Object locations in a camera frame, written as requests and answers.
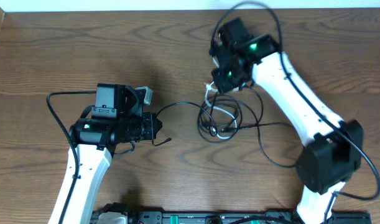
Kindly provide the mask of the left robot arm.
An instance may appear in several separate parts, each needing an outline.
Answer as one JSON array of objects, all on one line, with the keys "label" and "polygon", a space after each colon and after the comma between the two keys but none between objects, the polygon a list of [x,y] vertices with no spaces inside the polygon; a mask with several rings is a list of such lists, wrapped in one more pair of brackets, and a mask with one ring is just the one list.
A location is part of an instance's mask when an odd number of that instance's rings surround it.
[{"label": "left robot arm", "polygon": [[77,121],[60,125],[70,148],[63,183],[50,223],[89,223],[103,177],[116,154],[116,146],[153,141],[162,128],[155,113],[143,108],[151,103],[147,86],[99,83],[95,103]]}]

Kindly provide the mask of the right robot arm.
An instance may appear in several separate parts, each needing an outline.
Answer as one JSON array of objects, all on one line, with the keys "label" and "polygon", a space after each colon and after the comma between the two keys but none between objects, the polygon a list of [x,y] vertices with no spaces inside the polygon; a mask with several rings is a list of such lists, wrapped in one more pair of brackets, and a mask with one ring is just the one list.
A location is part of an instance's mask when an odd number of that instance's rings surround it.
[{"label": "right robot arm", "polygon": [[296,212],[301,223],[323,223],[331,216],[333,193],[340,191],[361,165],[363,129],[345,122],[300,78],[286,53],[269,35],[251,35],[236,18],[218,29],[211,55],[213,81],[220,93],[254,82],[284,112],[304,146],[295,168],[304,184]]}]

